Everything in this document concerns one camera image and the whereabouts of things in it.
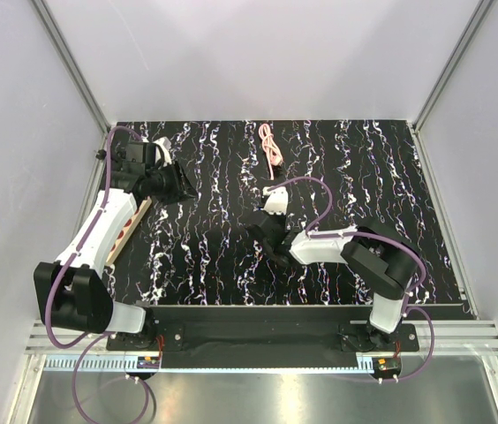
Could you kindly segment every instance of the black and white marbled surface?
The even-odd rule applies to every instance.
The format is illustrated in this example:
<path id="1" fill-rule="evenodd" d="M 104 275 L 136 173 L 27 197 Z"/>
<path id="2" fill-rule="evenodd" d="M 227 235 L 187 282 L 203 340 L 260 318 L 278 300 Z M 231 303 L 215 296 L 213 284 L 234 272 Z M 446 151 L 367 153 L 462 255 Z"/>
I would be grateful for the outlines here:
<path id="1" fill-rule="evenodd" d="M 270 186 L 260 121 L 127 123 L 166 136 L 199 199 L 149 210 L 104 281 L 115 299 L 154 305 L 365 304 L 371 293 L 346 266 L 283 269 L 243 228 Z M 274 121 L 283 178 L 323 178 L 334 209 L 321 230 L 376 216 L 417 244 L 429 279 L 418 303 L 457 303 L 459 290 L 405 121 Z M 129 136 L 118 133 L 115 145 Z M 304 227 L 327 206 L 319 185 L 288 188 L 288 224 Z"/>

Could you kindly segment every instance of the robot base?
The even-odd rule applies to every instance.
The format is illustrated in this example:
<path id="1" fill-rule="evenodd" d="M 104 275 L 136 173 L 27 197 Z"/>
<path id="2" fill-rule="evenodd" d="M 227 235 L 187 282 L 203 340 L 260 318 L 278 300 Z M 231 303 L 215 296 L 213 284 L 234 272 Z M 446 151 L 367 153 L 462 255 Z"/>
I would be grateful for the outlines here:
<path id="1" fill-rule="evenodd" d="M 182 350 L 184 326 L 179 323 L 158 324 L 151 326 L 151 330 L 146 329 L 139 334 L 117 333 L 116 338 L 109 339 L 106 349 L 117 352 L 151 352 L 158 351 L 159 345 L 156 337 L 160 335 L 164 340 L 165 352 L 178 352 Z"/>
<path id="2" fill-rule="evenodd" d="M 400 342 L 401 352 L 419 352 L 418 334 L 413 324 L 402 324 L 386 337 L 373 333 L 372 327 L 364 324 L 344 324 L 339 326 L 342 351 L 344 352 L 395 352 L 396 342 Z"/>

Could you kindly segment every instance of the aluminum frame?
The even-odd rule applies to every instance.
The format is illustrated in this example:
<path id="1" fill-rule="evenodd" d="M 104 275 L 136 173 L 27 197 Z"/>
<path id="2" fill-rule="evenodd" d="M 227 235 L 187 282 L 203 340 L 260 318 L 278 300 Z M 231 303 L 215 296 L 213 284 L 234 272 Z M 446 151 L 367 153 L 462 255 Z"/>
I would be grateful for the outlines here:
<path id="1" fill-rule="evenodd" d="M 111 125 L 108 119 L 104 116 L 102 108 L 94 98 L 92 90 L 82 75 L 76 60 L 74 59 L 74 56 L 72 55 L 71 50 L 63 37 L 63 33 L 58 27 L 57 21 L 47 6 L 46 0 L 29 0 L 29 3 L 34 7 L 37 17 L 43 24 L 43 28 L 47 32 L 47 35 L 53 43 L 53 47 L 57 51 L 65 69 L 71 76 L 74 85 L 79 91 L 85 105 L 88 107 L 94 121 L 102 133 L 107 133 Z"/>
<path id="2" fill-rule="evenodd" d="M 420 350 L 425 352 L 429 345 L 429 328 L 426 322 L 409 322 L 416 326 L 419 335 Z M 491 321 L 438 321 L 434 323 L 435 329 L 435 356 L 476 356 L 480 357 L 494 395 L 494 402 L 498 409 L 498 333 L 494 323 Z M 61 342 L 72 340 L 78 332 L 64 329 L 56 329 L 57 337 Z M 18 392 L 11 406 L 11 412 L 8 424 L 26 424 L 31 414 L 34 405 L 35 396 L 39 381 L 41 380 L 42 372 L 46 367 L 47 358 L 49 355 L 63 354 L 72 355 L 74 358 L 82 352 L 84 346 L 89 343 L 89 339 L 85 339 L 80 344 L 71 350 L 58 350 L 52 346 L 47 339 L 45 329 L 41 322 L 36 322 L 29 338 L 29 343 L 26 349 L 26 366 L 22 376 Z M 96 360 L 113 360 L 122 356 L 121 352 L 109 352 L 105 349 L 105 344 L 97 345 L 91 351 Z M 133 356 L 156 356 L 158 352 L 130 352 Z M 404 353 L 404 356 L 416 356 L 419 352 Z M 359 361 L 368 360 L 368 354 L 359 355 Z M 94 366 L 88 367 L 88 371 L 100 371 L 101 368 L 94 369 Z M 212 373 L 212 370 L 205 369 L 185 369 L 178 370 L 182 372 L 198 372 Z M 235 373 L 250 373 L 254 370 L 231 369 L 222 370 L 223 372 Z M 282 374 L 285 370 L 261 370 L 270 374 Z M 289 370 L 296 372 L 311 374 L 314 370 Z M 330 370 L 323 371 L 326 374 L 331 374 Z"/>
<path id="3" fill-rule="evenodd" d="M 102 140 L 98 143 L 98 150 L 104 149 L 106 147 L 106 137 L 105 134 L 102 135 Z M 88 218 L 88 214 L 94 207 L 96 201 L 96 194 L 100 190 L 100 183 L 102 182 L 102 172 L 104 169 L 104 161 L 96 159 L 94 165 L 92 166 L 92 172 L 90 178 L 88 179 L 87 189 L 84 194 L 84 200 L 80 206 L 79 217 L 72 231 L 72 237 L 76 237 L 80 230 L 80 227 Z"/>
<path id="4" fill-rule="evenodd" d="M 496 0 L 480 0 L 413 125 L 420 131 Z"/>

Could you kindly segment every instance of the metal floor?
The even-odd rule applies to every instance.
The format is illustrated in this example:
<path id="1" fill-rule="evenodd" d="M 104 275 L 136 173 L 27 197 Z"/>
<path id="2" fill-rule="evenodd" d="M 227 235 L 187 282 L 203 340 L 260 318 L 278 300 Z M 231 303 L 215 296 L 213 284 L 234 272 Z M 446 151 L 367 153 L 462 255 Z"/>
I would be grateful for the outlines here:
<path id="1" fill-rule="evenodd" d="M 404 358 L 406 368 L 418 358 Z M 118 375 L 81 373 L 78 390 L 87 413 L 102 424 L 129 422 L 143 390 L 131 382 L 98 388 Z M 149 380 L 157 408 L 142 423 L 498 423 L 485 369 L 477 357 L 437 357 L 427 370 L 398 384 L 344 382 L 331 375 L 159 374 Z M 29 422 L 80 423 L 71 373 L 44 372 Z"/>

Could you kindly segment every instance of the black object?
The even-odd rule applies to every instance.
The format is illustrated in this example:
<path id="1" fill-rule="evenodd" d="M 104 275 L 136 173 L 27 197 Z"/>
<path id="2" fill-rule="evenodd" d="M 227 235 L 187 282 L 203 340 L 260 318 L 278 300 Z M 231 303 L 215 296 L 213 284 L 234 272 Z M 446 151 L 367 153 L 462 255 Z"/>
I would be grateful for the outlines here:
<path id="1" fill-rule="evenodd" d="M 106 159 L 107 154 L 108 153 L 103 148 L 101 148 L 96 152 L 96 159 L 98 159 L 99 161 L 103 161 L 104 159 Z"/>
<path id="2" fill-rule="evenodd" d="M 281 266 L 295 262 L 290 254 L 297 231 L 287 232 L 285 215 L 270 215 L 262 209 L 254 210 L 244 220 L 245 229 L 263 248 L 265 255 Z"/>
<path id="3" fill-rule="evenodd" d="M 156 331 L 151 334 L 125 334 L 117 333 L 116 338 L 110 338 L 106 344 L 108 351 L 125 351 L 125 352 L 144 352 L 158 351 L 159 345 L 156 340 L 158 335 L 161 335 L 164 340 L 165 356 L 168 352 L 177 352 L 182 349 L 182 341 L 184 338 L 184 326 L 182 324 L 171 323 L 165 325 L 156 325 Z"/>
<path id="4" fill-rule="evenodd" d="M 122 162 L 111 173 L 111 186 L 132 193 L 138 205 L 149 196 L 164 205 L 195 199 L 198 194 L 182 166 L 178 162 L 163 166 L 163 158 L 158 144 L 130 141 Z"/>
<path id="5" fill-rule="evenodd" d="M 138 377 L 140 380 L 143 380 L 145 382 L 156 373 L 126 373 L 126 374 L 129 375 L 131 378 Z"/>
<path id="6" fill-rule="evenodd" d="M 35 292 L 41 321 L 45 323 L 47 298 L 62 266 L 60 263 L 41 262 L 34 272 Z M 109 325 L 113 302 L 96 271 L 90 268 L 68 268 L 59 286 L 53 308 L 53 327 L 103 333 Z"/>
<path id="7" fill-rule="evenodd" d="M 253 211 L 245 219 L 247 232 L 259 242 L 267 257 L 280 265 L 289 266 L 296 263 L 290 254 L 290 249 L 299 231 L 286 231 L 285 226 L 284 215 L 271 215 L 262 209 Z M 357 231 L 393 239 L 419 255 L 415 245 L 393 228 L 373 218 L 363 221 Z M 410 255 L 402 250 L 364 237 L 354 237 L 346 243 L 341 256 L 376 293 L 393 300 L 399 300 L 404 296 L 404 291 L 418 268 Z"/>
<path id="8" fill-rule="evenodd" d="M 337 322 L 159 323 L 165 340 L 162 367 L 355 367 L 357 355 L 342 352 L 338 328 Z M 176 338 L 180 344 L 171 346 Z M 108 350 L 132 349 L 116 341 L 109 341 Z"/>
<path id="9" fill-rule="evenodd" d="M 418 352 L 416 327 L 402 324 L 391 334 L 374 329 L 369 324 L 348 323 L 339 326 L 341 349 L 344 352 L 395 352 L 400 342 L 401 352 Z"/>
<path id="10" fill-rule="evenodd" d="M 371 376 L 375 379 L 389 380 L 398 377 L 402 372 L 402 360 L 398 357 L 373 358 L 373 373 Z"/>
<path id="11" fill-rule="evenodd" d="M 222 305 L 159 305 L 144 306 L 153 309 L 159 326 L 170 322 L 350 322 L 369 319 L 372 307 L 368 305 L 255 305 L 252 307 L 224 307 Z M 432 320 L 472 320 L 466 304 L 419 305 Z M 410 321 L 425 321 L 420 314 L 412 314 Z"/>
<path id="12" fill-rule="evenodd" d="M 371 218 L 357 231 L 370 232 L 393 239 L 419 255 L 418 248 L 393 228 Z M 349 267 L 357 272 L 374 292 L 382 297 L 400 300 L 418 265 L 402 250 L 387 243 L 365 237 L 354 237 L 341 253 Z"/>

